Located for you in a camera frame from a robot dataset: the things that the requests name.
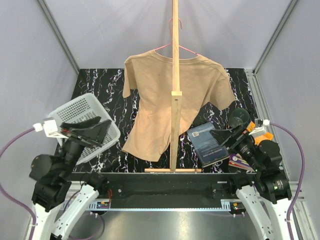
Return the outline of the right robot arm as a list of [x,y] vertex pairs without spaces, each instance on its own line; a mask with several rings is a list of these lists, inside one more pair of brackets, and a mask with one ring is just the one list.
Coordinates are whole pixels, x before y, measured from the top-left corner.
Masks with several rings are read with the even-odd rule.
[[255,143],[245,126],[211,130],[211,135],[229,153],[239,154],[253,175],[237,173],[227,185],[228,195],[244,205],[260,240],[293,240],[297,230],[292,220],[294,198],[285,173],[279,145],[269,139]]

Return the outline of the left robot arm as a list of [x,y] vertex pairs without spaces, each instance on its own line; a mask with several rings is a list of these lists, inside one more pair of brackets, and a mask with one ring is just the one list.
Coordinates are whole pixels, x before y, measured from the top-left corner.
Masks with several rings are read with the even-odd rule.
[[72,185],[69,177],[85,148],[102,147],[112,121],[100,116],[78,123],[57,125],[53,118],[34,124],[36,132],[44,131],[48,138],[62,139],[61,152],[55,155],[40,154],[31,163],[29,177],[35,180],[31,201],[35,216],[32,218],[29,239],[66,240],[96,198],[112,196],[108,179],[91,172],[80,188],[75,200],[57,215],[63,206]]

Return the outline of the beige t shirt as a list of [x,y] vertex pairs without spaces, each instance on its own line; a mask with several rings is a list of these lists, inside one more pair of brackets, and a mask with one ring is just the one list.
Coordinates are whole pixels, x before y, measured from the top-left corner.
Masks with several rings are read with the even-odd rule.
[[[155,50],[133,55],[124,62],[122,96],[139,94],[138,112],[122,148],[138,159],[158,162],[171,138],[172,59]],[[235,101],[225,68],[205,56],[179,61],[182,105],[179,133],[185,133],[200,109],[211,103],[220,111]]]

